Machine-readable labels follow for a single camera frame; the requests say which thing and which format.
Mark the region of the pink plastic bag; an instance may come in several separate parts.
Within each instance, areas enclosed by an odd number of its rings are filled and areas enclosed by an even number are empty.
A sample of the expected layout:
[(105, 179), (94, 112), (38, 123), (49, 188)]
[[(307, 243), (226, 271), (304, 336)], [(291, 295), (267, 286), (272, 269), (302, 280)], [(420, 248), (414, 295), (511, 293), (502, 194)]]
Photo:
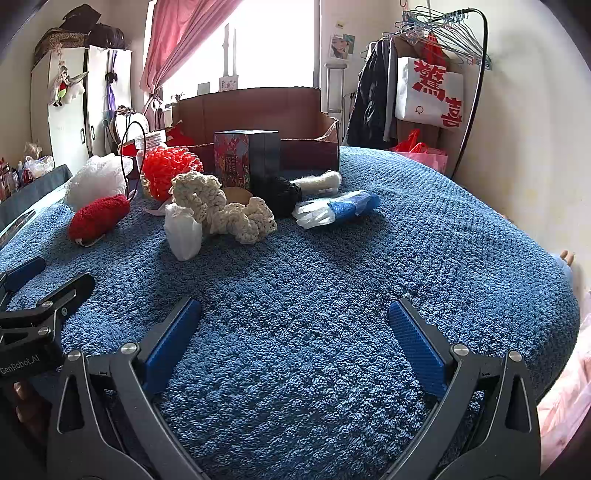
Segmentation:
[(425, 142), (421, 142), (419, 129), (412, 130), (408, 137), (391, 148), (391, 151), (428, 166), (441, 174), (446, 173), (448, 154), (444, 150), (430, 147)]

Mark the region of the red knitted pouch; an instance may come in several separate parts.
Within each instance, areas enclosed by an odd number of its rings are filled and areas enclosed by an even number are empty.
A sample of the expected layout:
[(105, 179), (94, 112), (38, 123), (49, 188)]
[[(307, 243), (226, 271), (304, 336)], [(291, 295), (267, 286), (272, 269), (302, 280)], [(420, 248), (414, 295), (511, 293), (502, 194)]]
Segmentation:
[(130, 202), (122, 194), (94, 200), (74, 214), (68, 237), (79, 246), (93, 246), (129, 212)]

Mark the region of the white wardrobe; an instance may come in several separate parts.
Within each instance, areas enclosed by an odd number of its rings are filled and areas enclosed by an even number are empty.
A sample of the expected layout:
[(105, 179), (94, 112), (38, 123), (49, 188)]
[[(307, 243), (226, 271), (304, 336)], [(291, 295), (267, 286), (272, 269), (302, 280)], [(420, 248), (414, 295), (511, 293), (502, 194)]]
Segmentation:
[(57, 167), (77, 173), (110, 152), (108, 120), (130, 108), (132, 52), (96, 46), (47, 52), (31, 72), (31, 138)]

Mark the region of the blue knitted blanket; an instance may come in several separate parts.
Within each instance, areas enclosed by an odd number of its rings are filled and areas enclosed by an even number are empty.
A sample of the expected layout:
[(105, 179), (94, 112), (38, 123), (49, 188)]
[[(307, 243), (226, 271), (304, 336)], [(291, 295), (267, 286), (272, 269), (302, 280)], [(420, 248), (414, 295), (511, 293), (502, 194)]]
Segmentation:
[(106, 354), (141, 339), (183, 296), (204, 316), (157, 401), (213, 479), (376, 479), (429, 414), (387, 323), (405, 298), (453, 343), (520, 352), (542, 396), (577, 340), (579, 305), (555, 260), (438, 172), (383, 151), (342, 148), (342, 186), (380, 197), (369, 216), (305, 230), (280, 220), (244, 246), (209, 238), (180, 262), (147, 202), (91, 248), (67, 235), (71, 211), (40, 213), (1, 253), (3, 269), (46, 269), (13, 299), (34, 304), (90, 274), (65, 349)]

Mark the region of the wall poster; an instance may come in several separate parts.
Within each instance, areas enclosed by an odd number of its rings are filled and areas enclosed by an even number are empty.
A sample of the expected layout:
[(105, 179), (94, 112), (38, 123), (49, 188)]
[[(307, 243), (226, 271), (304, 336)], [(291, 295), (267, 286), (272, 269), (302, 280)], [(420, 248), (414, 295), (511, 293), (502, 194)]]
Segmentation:
[(335, 59), (348, 60), (355, 50), (356, 37), (349, 34), (334, 34), (329, 43), (329, 56)]

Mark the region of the black clothes rack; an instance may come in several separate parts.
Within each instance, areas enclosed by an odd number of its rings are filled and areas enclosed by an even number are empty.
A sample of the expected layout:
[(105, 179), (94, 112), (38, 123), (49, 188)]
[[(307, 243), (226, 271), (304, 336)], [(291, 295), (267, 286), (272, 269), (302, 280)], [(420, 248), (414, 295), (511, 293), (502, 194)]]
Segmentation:
[(439, 46), (458, 65), (478, 67), (472, 104), (457, 160), (451, 172), (451, 179), (454, 180), (462, 165), (476, 120), (485, 72), (492, 68), (492, 61), (488, 55), (488, 19), (481, 10), (473, 7), (439, 12), (432, 9), (429, 1), (426, 6), (414, 8), (408, 8), (408, 2), (405, 1), (402, 8), (401, 20), (394, 23), (392, 32), (383, 33), (384, 38), (406, 36), (411, 41)]

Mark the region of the brown cardboard box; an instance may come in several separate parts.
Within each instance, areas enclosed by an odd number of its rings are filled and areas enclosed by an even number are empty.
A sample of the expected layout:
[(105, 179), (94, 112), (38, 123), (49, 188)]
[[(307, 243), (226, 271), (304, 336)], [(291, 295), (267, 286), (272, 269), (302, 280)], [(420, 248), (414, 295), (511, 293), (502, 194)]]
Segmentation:
[(193, 143), (189, 149), (214, 173), (213, 135), (225, 130), (276, 130), (280, 170), (339, 170), (339, 120), (322, 112), (321, 91), (264, 87), (185, 98), (172, 106), (172, 120)]

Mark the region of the white bag red characters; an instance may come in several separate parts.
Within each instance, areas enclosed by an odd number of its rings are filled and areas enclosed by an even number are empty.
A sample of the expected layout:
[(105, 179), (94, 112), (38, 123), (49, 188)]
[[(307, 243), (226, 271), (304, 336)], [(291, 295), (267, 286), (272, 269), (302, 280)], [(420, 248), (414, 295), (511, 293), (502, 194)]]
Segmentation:
[(422, 59), (398, 59), (398, 120), (457, 131), (464, 117), (464, 76)]

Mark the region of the cream crocheted yarn piece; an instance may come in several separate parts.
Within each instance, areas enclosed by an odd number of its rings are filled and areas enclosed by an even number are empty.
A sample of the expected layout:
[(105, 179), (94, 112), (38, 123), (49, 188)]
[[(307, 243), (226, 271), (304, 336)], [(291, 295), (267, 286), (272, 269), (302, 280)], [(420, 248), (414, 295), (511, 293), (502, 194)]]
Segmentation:
[(209, 235), (231, 235), (238, 243), (253, 245), (276, 231), (276, 218), (262, 198), (245, 205), (229, 202), (213, 175), (189, 171), (176, 175), (169, 190), (172, 202), (189, 208)]

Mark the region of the white mesh bath pouf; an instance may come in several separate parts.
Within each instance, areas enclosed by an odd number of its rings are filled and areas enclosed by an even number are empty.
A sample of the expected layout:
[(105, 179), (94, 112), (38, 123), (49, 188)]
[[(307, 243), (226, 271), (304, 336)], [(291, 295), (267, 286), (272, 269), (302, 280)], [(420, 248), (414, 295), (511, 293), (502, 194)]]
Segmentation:
[(119, 157), (113, 153), (103, 157), (92, 156), (68, 182), (65, 203), (76, 213), (97, 199), (124, 194), (124, 176), (132, 168), (130, 157)]

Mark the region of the red foam net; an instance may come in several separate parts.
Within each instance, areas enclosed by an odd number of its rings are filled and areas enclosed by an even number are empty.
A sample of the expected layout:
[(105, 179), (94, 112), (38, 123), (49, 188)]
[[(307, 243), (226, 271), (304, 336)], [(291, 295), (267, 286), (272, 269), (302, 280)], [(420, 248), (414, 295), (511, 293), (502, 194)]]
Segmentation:
[(189, 171), (202, 173), (204, 165), (197, 154), (186, 147), (155, 147), (147, 151), (142, 163), (149, 194), (160, 202), (169, 198), (172, 179)]

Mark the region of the white fluffy black toy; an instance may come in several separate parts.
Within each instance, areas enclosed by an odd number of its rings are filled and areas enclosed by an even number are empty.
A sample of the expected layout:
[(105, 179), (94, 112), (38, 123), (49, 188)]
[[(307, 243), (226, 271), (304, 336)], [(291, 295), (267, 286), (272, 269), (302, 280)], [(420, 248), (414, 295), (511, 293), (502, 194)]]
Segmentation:
[(311, 195), (332, 195), (338, 192), (342, 175), (329, 170), (322, 175), (311, 175), (294, 180), (283, 177), (267, 177), (252, 194), (266, 202), (267, 207), (277, 218), (287, 218), (293, 214), (298, 203)]

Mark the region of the dark side table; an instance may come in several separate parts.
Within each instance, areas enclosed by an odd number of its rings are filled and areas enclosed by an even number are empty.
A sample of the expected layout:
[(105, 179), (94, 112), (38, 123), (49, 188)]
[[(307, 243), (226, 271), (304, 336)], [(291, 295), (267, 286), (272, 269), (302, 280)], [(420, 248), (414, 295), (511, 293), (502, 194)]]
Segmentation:
[(29, 207), (44, 196), (66, 183), (72, 173), (66, 165), (56, 167), (51, 172), (34, 180), (12, 194), (0, 205), (0, 229), (3, 230)]

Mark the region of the white small plastic bag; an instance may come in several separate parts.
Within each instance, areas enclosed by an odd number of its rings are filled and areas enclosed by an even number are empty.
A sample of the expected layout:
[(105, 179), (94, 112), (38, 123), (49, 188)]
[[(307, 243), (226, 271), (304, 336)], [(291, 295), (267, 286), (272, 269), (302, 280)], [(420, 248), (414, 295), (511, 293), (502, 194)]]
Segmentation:
[(171, 203), (165, 208), (164, 231), (170, 250), (179, 261), (197, 256), (202, 242), (202, 225), (190, 208)]

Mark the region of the blue white cloth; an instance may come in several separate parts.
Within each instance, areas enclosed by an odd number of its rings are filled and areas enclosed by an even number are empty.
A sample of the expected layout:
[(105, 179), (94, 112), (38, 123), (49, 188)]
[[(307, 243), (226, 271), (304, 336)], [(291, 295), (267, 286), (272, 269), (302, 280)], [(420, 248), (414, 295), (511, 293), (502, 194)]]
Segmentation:
[(295, 204), (291, 213), (297, 225), (305, 230), (342, 223), (370, 215), (381, 206), (381, 198), (366, 190), (348, 192), (337, 197), (318, 198)]

